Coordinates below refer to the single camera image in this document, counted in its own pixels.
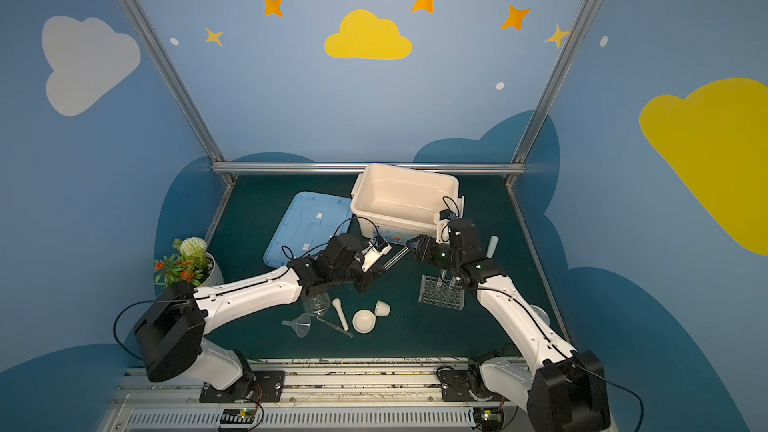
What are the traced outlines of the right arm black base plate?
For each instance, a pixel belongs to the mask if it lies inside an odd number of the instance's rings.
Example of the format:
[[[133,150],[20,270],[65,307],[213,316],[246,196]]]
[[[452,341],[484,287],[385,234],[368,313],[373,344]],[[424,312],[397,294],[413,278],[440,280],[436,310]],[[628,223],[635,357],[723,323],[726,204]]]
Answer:
[[[479,377],[469,369],[440,366],[435,370],[444,402],[486,402],[494,398]]]

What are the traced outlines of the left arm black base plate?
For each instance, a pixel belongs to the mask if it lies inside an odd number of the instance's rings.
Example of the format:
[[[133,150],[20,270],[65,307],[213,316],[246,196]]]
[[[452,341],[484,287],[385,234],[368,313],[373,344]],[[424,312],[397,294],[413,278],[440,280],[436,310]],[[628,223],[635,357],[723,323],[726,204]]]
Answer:
[[[226,389],[219,390],[204,383],[201,403],[277,403],[281,399],[286,374],[284,371],[251,371]]]

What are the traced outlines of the clear test tube rack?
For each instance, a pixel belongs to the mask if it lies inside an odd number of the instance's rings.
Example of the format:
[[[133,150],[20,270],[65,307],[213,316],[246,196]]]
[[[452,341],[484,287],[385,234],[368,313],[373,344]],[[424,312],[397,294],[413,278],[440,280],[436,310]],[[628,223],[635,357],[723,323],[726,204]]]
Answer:
[[[437,289],[439,277],[423,275],[421,277],[418,302],[451,310],[462,310],[465,305],[465,290],[458,285],[453,292],[448,287]]]

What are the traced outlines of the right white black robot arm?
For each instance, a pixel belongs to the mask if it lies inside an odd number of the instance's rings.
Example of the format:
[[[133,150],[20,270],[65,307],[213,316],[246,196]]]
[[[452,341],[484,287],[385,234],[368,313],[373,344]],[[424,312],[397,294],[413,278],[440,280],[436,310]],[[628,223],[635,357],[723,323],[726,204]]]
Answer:
[[[515,344],[528,370],[502,358],[481,362],[482,385],[526,410],[536,431],[605,431],[611,412],[603,365],[590,351],[578,352],[524,299],[511,277],[486,255],[475,223],[459,218],[440,226],[435,238],[407,242],[414,257],[450,272],[474,292],[479,304]]]

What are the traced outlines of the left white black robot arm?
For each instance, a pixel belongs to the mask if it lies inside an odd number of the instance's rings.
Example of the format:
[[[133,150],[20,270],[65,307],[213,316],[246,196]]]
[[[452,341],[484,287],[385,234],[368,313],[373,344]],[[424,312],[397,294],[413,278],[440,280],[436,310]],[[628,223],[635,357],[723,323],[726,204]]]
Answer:
[[[380,235],[363,244],[343,233],[333,236],[318,254],[256,277],[212,287],[172,284],[134,326],[149,381],[187,376],[202,381],[216,400],[255,400],[257,379],[245,356],[208,341],[207,335],[241,317],[334,286],[351,284],[364,293],[384,273],[378,261],[390,250]]]

